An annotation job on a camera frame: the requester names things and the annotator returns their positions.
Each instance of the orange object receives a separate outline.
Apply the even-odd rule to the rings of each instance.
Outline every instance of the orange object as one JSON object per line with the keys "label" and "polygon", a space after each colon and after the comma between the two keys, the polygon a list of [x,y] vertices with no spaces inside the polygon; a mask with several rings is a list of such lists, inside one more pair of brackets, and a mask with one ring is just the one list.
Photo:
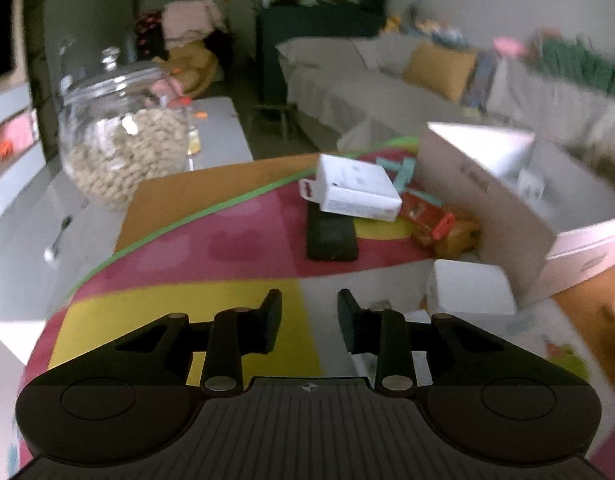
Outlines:
{"label": "orange object", "polygon": [[414,222],[423,232],[430,234],[433,240],[441,240],[457,222],[451,212],[444,211],[416,195],[401,193],[401,199],[403,206],[399,215]]}
{"label": "orange object", "polygon": [[191,104],[192,104],[192,98],[187,95],[182,95],[181,97],[172,99],[168,103],[168,108],[184,108],[186,106],[190,106]]}
{"label": "orange object", "polygon": [[0,159],[4,160],[14,153],[14,144],[11,140],[0,140]]}
{"label": "orange object", "polygon": [[476,249],[481,225],[468,211],[456,206],[443,206],[443,211],[452,213],[456,220],[452,229],[441,240],[434,240],[428,230],[414,225],[412,240],[423,247],[432,248],[437,258],[456,260],[466,251]]}
{"label": "orange object", "polygon": [[390,33],[390,32],[398,32],[401,27],[401,17],[400,16],[390,16],[385,21],[385,26],[380,30],[381,33]]}

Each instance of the red package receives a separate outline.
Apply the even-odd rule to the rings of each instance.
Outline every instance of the red package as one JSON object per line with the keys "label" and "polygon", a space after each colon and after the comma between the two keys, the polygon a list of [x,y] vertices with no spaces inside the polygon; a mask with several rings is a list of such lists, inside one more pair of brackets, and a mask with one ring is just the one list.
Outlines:
{"label": "red package", "polygon": [[403,206],[400,216],[414,222],[418,227],[430,233],[434,240],[441,240],[454,227],[457,219],[452,213],[426,202],[411,194],[402,193]]}

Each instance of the glass jar lid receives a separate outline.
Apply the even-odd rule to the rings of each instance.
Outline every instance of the glass jar lid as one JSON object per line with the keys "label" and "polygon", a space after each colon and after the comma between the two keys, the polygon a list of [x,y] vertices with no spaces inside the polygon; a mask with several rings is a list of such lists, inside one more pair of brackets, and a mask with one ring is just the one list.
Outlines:
{"label": "glass jar lid", "polygon": [[106,48],[102,52],[105,72],[70,87],[65,96],[65,103],[71,104],[84,99],[100,97],[121,91],[129,85],[157,81],[165,77],[163,70],[153,61],[139,61],[118,66],[117,59],[120,53],[121,50],[116,46]]}

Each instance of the glass jar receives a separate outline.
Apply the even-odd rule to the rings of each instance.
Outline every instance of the glass jar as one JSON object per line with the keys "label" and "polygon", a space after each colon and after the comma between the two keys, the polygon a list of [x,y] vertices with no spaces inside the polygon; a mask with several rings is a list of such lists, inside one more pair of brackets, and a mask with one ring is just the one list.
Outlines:
{"label": "glass jar", "polygon": [[141,181],[184,171],[190,130],[166,74],[151,61],[117,67],[119,54],[103,51],[105,73],[72,87],[59,119],[65,172],[112,208],[125,206]]}

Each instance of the cardboard box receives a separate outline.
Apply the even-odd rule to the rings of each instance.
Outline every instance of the cardboard box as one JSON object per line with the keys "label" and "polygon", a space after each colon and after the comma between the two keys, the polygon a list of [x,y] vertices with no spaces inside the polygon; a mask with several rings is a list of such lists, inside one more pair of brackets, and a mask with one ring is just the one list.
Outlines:
{"label": "cardboard box", "polygon": [[[431,123],[415,178],[478,216],[481,261],[502,267],[519,304],[533,303],[615,264],[615,191],[559,146],[506,128]],[[545,191],[525,202],[523,168]]]}
{"label": "cardboard box", "polygon": [[513,316],[516,302],[498,266],[436,260],[425,288],[430,315],[449,312]]}
{"label": "cardboard box", "polygon": [[316,181],[299,181],[301,196],[321,211],[393,222],[402,200],[383,167],[371,162],[320,155]]}

